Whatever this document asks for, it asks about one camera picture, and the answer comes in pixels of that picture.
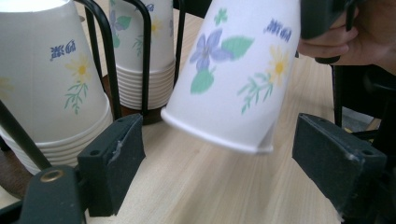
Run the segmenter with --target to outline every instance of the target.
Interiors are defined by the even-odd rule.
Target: wooden table
[[[199,25],[187,18],[184,59]],[[216,147],[164,122],[144,126],[147,157],[118,215],[88,217],[88,222],[340,223],[329,200],[291,158],[299,113],[333,120],[330,72],[310,58],[295,60],[270,155]],[[0,205],[12,200],[0,189]]]

